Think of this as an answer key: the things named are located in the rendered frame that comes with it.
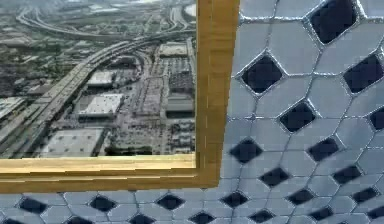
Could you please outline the wooden framed window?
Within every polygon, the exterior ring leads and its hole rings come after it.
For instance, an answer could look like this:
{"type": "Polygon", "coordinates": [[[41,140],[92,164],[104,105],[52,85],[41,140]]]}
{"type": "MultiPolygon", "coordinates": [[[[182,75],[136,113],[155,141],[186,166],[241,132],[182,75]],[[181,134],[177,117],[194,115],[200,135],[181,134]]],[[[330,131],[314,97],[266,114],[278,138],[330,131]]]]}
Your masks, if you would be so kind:
{"type": "Polygon", "coordinates": [[[213,188],[239,0],[23,4],[0,194],[213,188]]]}

